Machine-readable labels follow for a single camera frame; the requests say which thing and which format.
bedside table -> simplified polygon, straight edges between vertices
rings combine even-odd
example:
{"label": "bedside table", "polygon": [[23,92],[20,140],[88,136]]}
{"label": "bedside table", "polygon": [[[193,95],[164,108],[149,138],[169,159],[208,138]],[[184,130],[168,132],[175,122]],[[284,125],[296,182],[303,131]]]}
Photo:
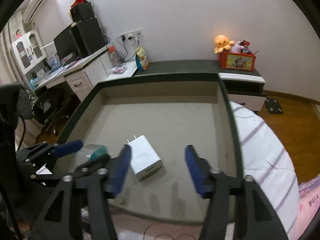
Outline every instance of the bedside table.
{"label": "bedside table", "polygon": [[219,77],[223,80],[230,101],[238,103],[255,113],[262,109],[267,95],[263,86],[266,81],[258,71],[243,74],[220,72]]}

stuffed toy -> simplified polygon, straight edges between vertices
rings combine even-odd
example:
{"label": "stuffed toy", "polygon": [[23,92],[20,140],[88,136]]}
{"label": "stuffed toy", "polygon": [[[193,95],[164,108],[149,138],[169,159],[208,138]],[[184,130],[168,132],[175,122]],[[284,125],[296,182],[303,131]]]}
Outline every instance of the stuffed toy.
{"label": "stuffed toy", "polygon": [[244,46],[241,46],[241,41],[237,41],[236,44],[232,46],[230,52],[232,53],[241,53],[241,49],[244,49]]}
{"label": "stuffed toy", "polygon": [[214,48],[214,53],[221,53],[224,49],[230,50],[231,45],[234,45],[235,43],[235,41],[229,41],[229,39],[224,35],[218,35],[214,39],[214,44],[216,45],[216,47]]}

metal bolt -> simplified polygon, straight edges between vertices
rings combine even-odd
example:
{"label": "metal bolt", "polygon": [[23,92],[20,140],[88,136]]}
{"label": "metal bolt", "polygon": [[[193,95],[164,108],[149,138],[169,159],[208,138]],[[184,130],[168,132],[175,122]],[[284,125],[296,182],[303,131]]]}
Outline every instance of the metal bolt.
{"label": "metal bolt", "polygon": [[97,170],[97,173],[99,174],[99,175],[104,175],[104,174],[106,174],[108,172],[108,170],[106,169],[106,168],[102,168],[102,169],[98,169]]}
{"label": "metal bolt", "polygon": [[73,177],[71,175],[66,175],[66,176],[63,176],[62,177],[62,180],[64,182],[69,182],[69,181],[72,181]]}
{"label": "metal bolt", "polygon": [[219,174],[221,173],[222,169],[221,168],[216,168],[215,170],[212,171],[213,174]]}
{"label": "metal bolt", "polygon": [[246,176],[244,177],[244,180],[251,182],[251,181],[254,181],[254,178],[253,178],[251,175],[246,175]]}

wall outlet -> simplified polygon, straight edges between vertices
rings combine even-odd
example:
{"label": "wall outlet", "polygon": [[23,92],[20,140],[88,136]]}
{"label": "wall outlet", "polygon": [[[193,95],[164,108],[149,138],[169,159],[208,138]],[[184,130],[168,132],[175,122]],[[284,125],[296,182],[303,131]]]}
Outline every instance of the wall outlet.
{"label": "wall outlet", "polygon": [[126,33],[121,33],[120,36],[124,35],[125,36],[125,40],[127,41],[129,37],[137,37],[137,35],[139,34],[139,38],[142,37],[142,30],[141,29],[137,29],[137,30],[134,30],[134,31],[129,31],[129,32],[126,32]]}

white power adapter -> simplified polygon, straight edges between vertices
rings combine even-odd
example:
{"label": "white power adapter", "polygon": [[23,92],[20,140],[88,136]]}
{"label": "white power adapter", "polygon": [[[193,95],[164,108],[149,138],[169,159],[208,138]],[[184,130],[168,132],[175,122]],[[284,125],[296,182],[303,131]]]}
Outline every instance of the white power adapter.
{"label": "white power adapter", "polygon": [[153,173],[162,166],[162,160],[152,148],[147,138],[144,135],[129,142],[131,146],[131,168],[138,179],[143,179],[145,176]]}

